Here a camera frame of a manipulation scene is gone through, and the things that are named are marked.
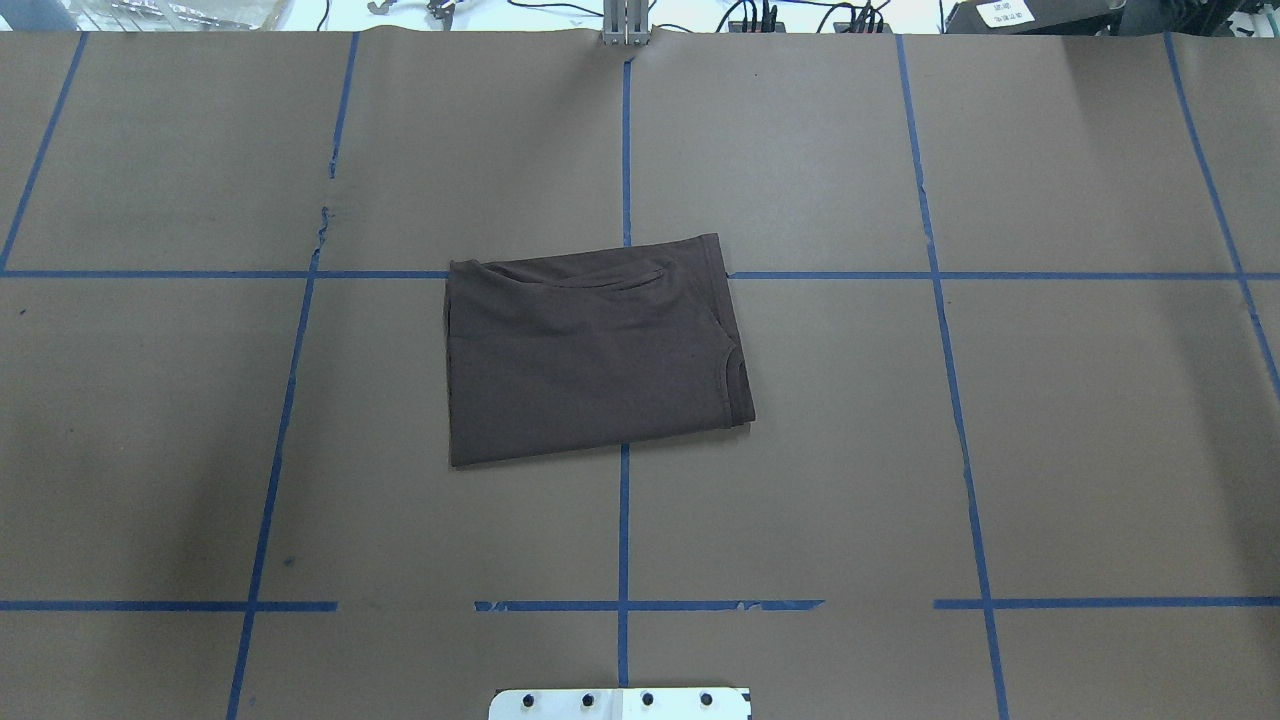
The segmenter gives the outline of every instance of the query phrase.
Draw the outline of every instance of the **metal bracket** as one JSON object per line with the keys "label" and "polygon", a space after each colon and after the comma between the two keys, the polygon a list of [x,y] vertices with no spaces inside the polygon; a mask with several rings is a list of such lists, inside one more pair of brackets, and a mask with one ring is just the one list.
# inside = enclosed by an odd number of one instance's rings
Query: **metal bracket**
{"label": "metal bracket", "polygon": [[649,0],[604,0],[605,45],[649,44]]}
{"label": "metal bracket", "polygon": [[489,720],[750,720],[744,688],[503,691]]}

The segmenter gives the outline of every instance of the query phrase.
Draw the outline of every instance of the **blue grid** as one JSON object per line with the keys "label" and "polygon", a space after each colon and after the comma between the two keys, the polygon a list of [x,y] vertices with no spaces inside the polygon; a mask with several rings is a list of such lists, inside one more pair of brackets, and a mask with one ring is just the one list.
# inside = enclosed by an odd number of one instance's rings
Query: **blue grid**
{"label": "blue grid", "polygon": [[[1266,332],[1258,318],[1257,305],[1253,299],[1251,282],[1280,281],[1280,273],[1247,273],[1240,261],[1235,240],[1222,210],[1217,187],[1208,161],[1199,142],[1196,122],[1192,117],[1187,94],[1183,87],[1181,74],[1178,64],[1178,55],[1172,44],[1172,37],[1165,33],[1164,42],[1169,58],[1170,73],[1178,94],[1178,101],[1187,124],[1188,138],[1192,151],[1203,174],[1206,191],[1213,206],[1219,228],[1222,233],[1228,254],[1231,259],[1231,273],[1085,273],[1085,272],[947,272],[940,268],[937,246],[933,237],[933,223],[929,214],[928,195],[925,191],[923,163],[920,159],[920,143],[915,127],[915,111],[911,100],[910,77],[908,72],[906,50],[901,36],[896,36],[899,70],[902,85],[902,100],[906,124],[911,145],[911,159],[915,169],[916,184],[919,188],[920,220],[927,238],[929,270],[928,272],[740,272],[730,277],[735,281],[929,281],[933,287],[934,306],[937,310],[938,331],[942,343],[943,359],[947,373],[947,384],[951,396],[952,415],[956,433],[960,442],[963,459],[963,477],[968,493],[968,510],[970,532],[974,548],[975,569],[978,574],[979,598],[940,598],[933,602],[933,607],[941,611],[982,611],[987,630],[988,650],[992,666],[992,679],[996,692],[997,714],[1001,720],[1006,720],[1009,703],[1004,684],[1004,673],[1000,657],[1000,643],[996,625],[996,611],[1020,610],[1088,610],[1088,609],[1151,609],[1151,607],[1280,607],[1277,596],[1188,596],[1188,597],[1060,597],[1060,598],[1007,598],[993,597],[988,577],[986,552],[982,539],[982,525],[975,491],[973,470],[969,461],[969,445],[964,424],[964,409],[961,404],[959,380],[955,368],[955,357],[951,348],[951,333],[946,316],[946,301],[943,296],[943,283],[956,281],[1235,281],[1240,288],[1248,309],[1251,325],[1258,347],[1262,352],[1267,373],[1271,379],[1272,391],[1280,400],[1280,373],[1276,369]],[[273,456],[270,477],[268,482],[266,500],[262,510],[262,521],[259,532],[259,542],[255,551],[253,570],[250,579],[250,592],[246,601],[86,601],[86,600],[0,600],[0,612],[236,612],[243,615],[239,650],[237,652],[236,669],[230,697],[228,701],[227,717],[233,720],[238,711],[239,692],[243,684],[244,666],[252,643],[253,619],[260,612],[334,612],[338,603],[333,601],[262,601],[259,598],[261,588],[261,575],[266,548],[269,544],[271,519],[275,509],[276,489],[283,465],[283,447],[292,416],[293,397],[297,387],[297,369],[302,352],[302,343],[306,334],[310,316],[311,299],[315,293],[316,281],[320,279],[444,279],[448,273],[444,270],[321,270],[320,254],[324,247],[325,231],[328,229],[329,209],[321,208],[321,223],[317,232],[317,245],[311,255],[307,270],[9,270],[6,268],[9,256],[22,225],[23,214],[36,188],[40,169],[44,164],[50,142],[52,141],[58,120],[61,115],[67,97],[72,90],[76,72],[81,64],[88,35],[82,33],[67,70],[65,79],[54,105],[45,133],[41,138],[36,158],[32,163],[27,183],[23,188],[14,218],[5,236],[3,249],[0,249],[0,278],[86,278],[86,279],[159,279],[159,278],[191,278],[191,279],[305,279],[302,307],[298,316],[297,332],[294,336],[293,354],[289,364],[289,377],[285,388],[284,405],[280,411],[280,424],[276,434],[275,452]],[[338,118],[334,124],[333,154],[329,160],[330,179],[337,176],[338,156],[342,143],[342,132],[346,119],[347,104],[351,94],[352,76],[358,51],[360,33],[353,33],[346,67],[346,77],[339,100]],[[623,246],[631,245],[631,61],[623,64],[623,105],[622,105],[622,238]],[[503,612],[616,612],[618,616],[618,683],[627,684],[627,620],[630,612],[699,612],[699,611],[806,611],[822,605],[820,600],[671,600],[671,601],[635,601],[630,598],[630,446],[620,448],[620,509],[618,509],[618,598],[616,601],[497,601],[475,602],[477,612],[503,614]]]}

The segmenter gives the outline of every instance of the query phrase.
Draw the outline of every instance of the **dark gray fabric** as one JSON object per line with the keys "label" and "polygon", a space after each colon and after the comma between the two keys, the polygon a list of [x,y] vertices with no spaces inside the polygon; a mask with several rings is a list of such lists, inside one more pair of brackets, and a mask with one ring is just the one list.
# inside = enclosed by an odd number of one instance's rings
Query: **dark gray fabric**
{"label": "dark gray fabric", "polygon": [[755,419],[719,238],[449,263],[454,466]]}

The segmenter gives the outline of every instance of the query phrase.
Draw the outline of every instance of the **white mounting plate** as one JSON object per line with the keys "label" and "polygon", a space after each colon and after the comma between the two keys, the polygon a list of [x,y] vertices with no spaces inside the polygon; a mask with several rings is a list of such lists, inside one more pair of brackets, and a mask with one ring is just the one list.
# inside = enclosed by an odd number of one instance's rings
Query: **white mounting plate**
{"label": "white mounting plate", "polygon": [[750,720],[750,697],[742,688],[502,691],[489,703],[489,720]]}

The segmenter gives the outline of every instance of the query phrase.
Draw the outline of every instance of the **folded shirt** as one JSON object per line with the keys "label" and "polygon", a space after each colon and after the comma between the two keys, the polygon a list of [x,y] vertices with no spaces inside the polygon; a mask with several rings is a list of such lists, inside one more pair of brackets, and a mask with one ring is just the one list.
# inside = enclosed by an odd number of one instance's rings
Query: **folded shirt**
{"label": "folded shirt", "polygon": [[755,419],[719,238],[449,263],[449,464]]}

